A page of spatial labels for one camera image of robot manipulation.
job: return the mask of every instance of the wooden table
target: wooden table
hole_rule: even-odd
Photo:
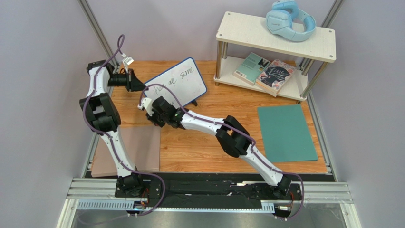
[[[130,68],[136,76],[146,82],[159,73],[167,70],[178,61],[139,61],[133,62]],[[295,100],[284,97],[273,97],[269,94],[241,89],[231,85],[215,86],[215,61],[196,61],[202,77],[208,87],[205,95],[197,99],[198,106],[187,105],[190,110],[216,118],[234,116],[257,141],[257,148],[265,154],[260,131],[257,107],[293,105]],[[145,111],[137,109],[140,92],[127,92],[124,87],[114,88],[112,100],[121,116],[121,127],[151,125]],[[323,154],[309,113],[307,102],[301,103],[309,131],[318,155],[317,161],[297,161],[274,163],[278,168],[288,172],[326,173]],[[174,129],[166,125],[161,131],[160,171],[165,172],[256,172],[242,159],[227,155],[217,139],[198,131]]]

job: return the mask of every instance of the cable clip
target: cable clip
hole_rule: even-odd
[[[125,53],[122,53],[121,56],[124,58],[122,64],[124,65],[125,71],[128,73],[128,66],[134,62],[134,59],[130,56],[127,56]]]

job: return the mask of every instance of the white shelf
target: white shelf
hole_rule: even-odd
[[[220,79],[215,78],[214,81],[224,83],[232,86],[237,86],[245,89],[251,89],[259,92],[266,93],[256,85],[249,85],[246,82],[232,75],[236,68],[242,64],[243,58],[236,58],[228,56],[226,59],[221,60],[221,75]],[[286,84],[281,88],[277,96],[287,97],[294,100],[305,101],[300,94],[304,91],[308,84],[308,77],[301,75],[300,70],[296,70]]]
[[[293,29],[303,31],[304,27],[302,24],[293,23]],[[226,12],[216,39],[328,63],[336,60],[335,31],[330,28],[316,27],[308,40],[293,42],[271,34],[265,18]]]

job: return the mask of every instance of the gray floor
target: gray floor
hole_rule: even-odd
[[[80,219],[92,223],[124,215],[123,211],[77,211]],[[259,213],[202,213],[202,212],[153,212],[139,218],[122,218],[98,226],[86,226],[74,221],[73,228],[345,228],[339,204],[307,204],[300,214],[287,222],[272,215]]]

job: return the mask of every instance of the whiteboard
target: whiteboard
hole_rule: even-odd
[[[207,86],[193,58],[187,58],[172,68],[147,81],[145,85],[162,84],[169,88],[179,99],[182,106],[189,104],[207,92]],[[145,95],[152,100],[163,96],[167,102],[176,108],[180,106],[173,96],[161,86],[152,86],[145,91]]]

